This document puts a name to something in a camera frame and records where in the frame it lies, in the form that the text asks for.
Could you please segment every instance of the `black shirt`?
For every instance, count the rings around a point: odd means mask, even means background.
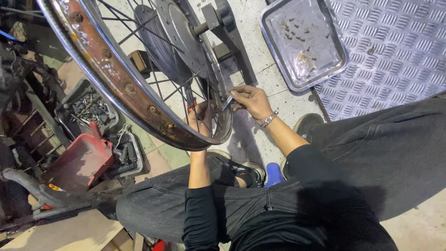
[[[246,221],[230,251],[397,250],[359,190],[312,145],[288,156],[309,199],[311,215],[267,211]],[[183,241],[188,251],[219,250],[212,187],[186,191]]]

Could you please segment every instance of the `hand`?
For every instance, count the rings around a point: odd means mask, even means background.
[[[187,119],[189,120],[189,126],[191,126],[193,129],[206,137],[210,136],[211,133],[209,132],[209,130],[212,129],[212,115],[211,111],[208,109],[207,101],[201,102],[200,104],[196,105],[195,111],[192,110],[192,112],[187,115]]]
[[[239,109],[247,109],[259,125],[273,113],[263,89],[241,85],[233,87],[229,91],[232,98],[238,103],[232,110],[235,112]]]

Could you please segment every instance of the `wheel rim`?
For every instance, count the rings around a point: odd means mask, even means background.
[[[211,138],[193,130],[164,103],[160,94],[155,93],[131,64],[116,40],[111,39],[113,36],[99,18],[99,11],[89,0],[38,0],[38,3],[73,59],[98,89],[136,124],[160,140],[188,151],[199,151],[210,144],[221,144],[228,139],[232,123],[231,110],[226,109],[216,115],[218,120],[214,120]],[[198,19],[191,11],[189,2],[181,1],[180,6],[191,25],[197,26]],[[220,107],[226,94],[223,76],[206,36],[203,34],[200,38],[205,48],[209,71],[213,71],[213,74],[208,79],[196,82],[211,83],[209,89],[219,93],[208,96],[214,96],[216,106]]]

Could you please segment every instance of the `black sneaker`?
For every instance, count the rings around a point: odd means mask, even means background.
[[[304,140],[308,141],[308,143],[311,143],[311,135],[309,135],[309,130],[313,125],[317,124],[323,124],[324,119],[321,117],[321,115],[316,113],[307,113],[304,116],[302,116],[294,125],[293,131],[295,131],[299,136],[304,138]],[[288,179],[288,162],[286,161],[286,158],[282,161],[280,165],[280,170],[282,171],[282,175],[285,178],[285,180]]]
[[[208,154],[217,157],[221,162],[225,163],[234,174],[238,172],[249,174],[253,182],[247,188],[263,187],[266,174],[265,170],[263,170],[259,164],[252,161],[237,163],[232,160],[232,156],[229,153],[218,149],[207,150],[207,152]]]

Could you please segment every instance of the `metal tray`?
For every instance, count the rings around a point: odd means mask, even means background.
[[[300,92],[327,80],[345,70],[349,63],[338,20],[328,0],[276,1],[262,11],[259,23],[268,48],[293,91]]]

